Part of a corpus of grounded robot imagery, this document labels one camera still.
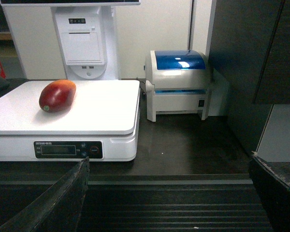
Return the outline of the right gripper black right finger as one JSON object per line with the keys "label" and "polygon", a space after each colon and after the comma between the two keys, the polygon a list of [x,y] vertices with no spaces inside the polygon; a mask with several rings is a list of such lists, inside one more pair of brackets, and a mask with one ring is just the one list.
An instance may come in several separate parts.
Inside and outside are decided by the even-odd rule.
{"label": "right gripper black right finger", "polygon": [[275,232],[290,232],[290,175],[253,152],[249,177]]}

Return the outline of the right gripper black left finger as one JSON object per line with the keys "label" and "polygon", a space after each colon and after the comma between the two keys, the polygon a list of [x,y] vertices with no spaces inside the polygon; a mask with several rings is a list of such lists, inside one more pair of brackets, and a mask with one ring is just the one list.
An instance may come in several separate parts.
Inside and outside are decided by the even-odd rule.
{"label": "right gripper black left finger", "polygon": [[78,162],[0,232],[75,232],[88,189],[89,158]]}

